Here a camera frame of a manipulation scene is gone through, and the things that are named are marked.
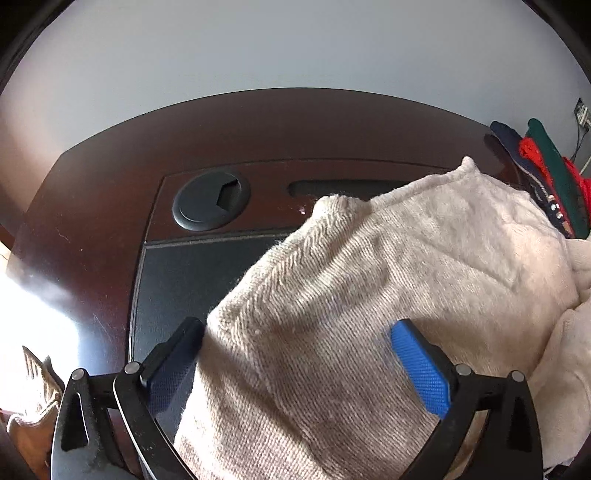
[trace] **white towel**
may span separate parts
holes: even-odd
[[[177,450],[202,480],[398,478],[438,420],[390,346],[409,317],[454,363],[524,372],[545,466],[574,456],[591,304],[569,309],[591,246],[572,242],[468,157],[370,202],[320,199],[209,315]]]

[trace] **beige towel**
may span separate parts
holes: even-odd
[[[453,362],[523,371],[545,465],[574,456],[591,370],[591,306],[569,310],[591,247],[574,242],[468,157],[370,202],[319,200],[209,315],[176,448],[202,480],[398,478],[437,423],[390,347],[409,317]]]
[[[47,455],[60,408],[62,390],[47,367],[27,348],[25,359],[23,414],[8,420],[7,431],[17,450],[40,480],[49,480]]]

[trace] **blue gripper pad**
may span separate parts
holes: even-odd
[[[415,332],[421,335],[410,320],[396,322],[390,330],[392,349],[402,362],[427,411],[442,419],[452,404],[450,385]]]

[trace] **dark wood desk surface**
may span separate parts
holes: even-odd
[[[70,370],[117,371],[126,361],[138,258],[165,176],[289,159],[395,161],[445,171],[469,155],[484,173],[518,182],[488,133],[431,106],[345,90],[255,90],[169,106],[59,158],[25,216],[8,272],[75,322],[79,365]]]

